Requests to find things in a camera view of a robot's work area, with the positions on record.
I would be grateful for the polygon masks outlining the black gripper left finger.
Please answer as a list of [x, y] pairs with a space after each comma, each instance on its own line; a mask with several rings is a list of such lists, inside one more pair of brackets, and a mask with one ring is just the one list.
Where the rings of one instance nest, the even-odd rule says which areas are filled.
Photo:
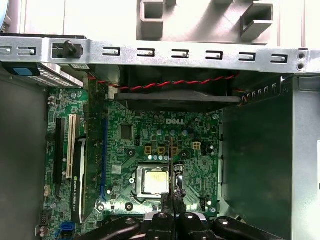
[[161, 197], [161, 212], [150, 212], [143, 220], [123, 216], [79, 237], [78, 240], [172, 240], [174, 204], [171, 193]]

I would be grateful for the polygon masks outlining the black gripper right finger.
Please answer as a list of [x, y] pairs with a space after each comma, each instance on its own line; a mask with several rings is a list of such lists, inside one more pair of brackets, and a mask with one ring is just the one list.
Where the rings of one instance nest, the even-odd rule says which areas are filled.
[[280, 240], [281, 237], [228, 216], [215, 218], [212, 223], [188, 212], [184, 194], [174, 193], [174, 212], [178, 236], [182, 240]]

